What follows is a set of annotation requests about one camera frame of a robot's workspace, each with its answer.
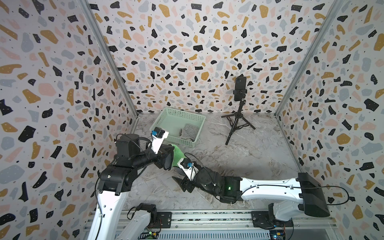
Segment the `green and grey dishcloth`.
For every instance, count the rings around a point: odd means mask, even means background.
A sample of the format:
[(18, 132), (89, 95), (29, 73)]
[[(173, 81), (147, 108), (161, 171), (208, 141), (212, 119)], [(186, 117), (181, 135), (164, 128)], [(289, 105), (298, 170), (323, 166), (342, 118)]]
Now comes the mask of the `green and grey dishcloth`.
[(179, 162), (182, 161), (184, 158), (185, 158), (185, 155), (184, 153), (182, 152), (182, 150), (177, 146), (177, 145), (174, 145), (174, 144), (171, 144), (172, 147), (174, 147), (174, 150), (173, 150), (173, 161), (172, 161), (172, 165), (171, 165), (171, 168), (173, 167), (179, 167)]

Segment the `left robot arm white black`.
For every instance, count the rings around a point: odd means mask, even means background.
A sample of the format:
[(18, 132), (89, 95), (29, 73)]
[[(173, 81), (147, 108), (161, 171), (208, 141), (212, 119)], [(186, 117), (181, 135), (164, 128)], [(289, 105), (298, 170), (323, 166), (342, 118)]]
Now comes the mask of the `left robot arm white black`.
[(117, 154), (98, 176), (95, 185), (97, 208), (89, 240), (112, 240), (123, 205), (129, 196), (134, 181), (149, 165), (170, 170), (174, 158), (174, 147), (163, 142), (169, 132), (154, 130), (151, 139), (137, 134), (116, 136)]

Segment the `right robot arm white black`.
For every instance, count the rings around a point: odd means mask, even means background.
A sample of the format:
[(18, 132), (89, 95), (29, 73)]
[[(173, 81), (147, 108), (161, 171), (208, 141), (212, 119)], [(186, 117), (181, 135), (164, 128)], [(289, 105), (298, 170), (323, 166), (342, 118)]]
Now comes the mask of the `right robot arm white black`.
[(230, 205), (254, 199), (270, 200), (268, 213), (272, 220), (287, 222), (301, 214), (315, 218), (331, 215), (331, 204), (326, 201), (324, 187), (307, 173), (298, 173), (296, 178), (286, 180), (266, 181), (222, 176), (192, 164), (180, 169), (184, 178), (173, 179), (183, 192), (192, 193), (199, 189)]

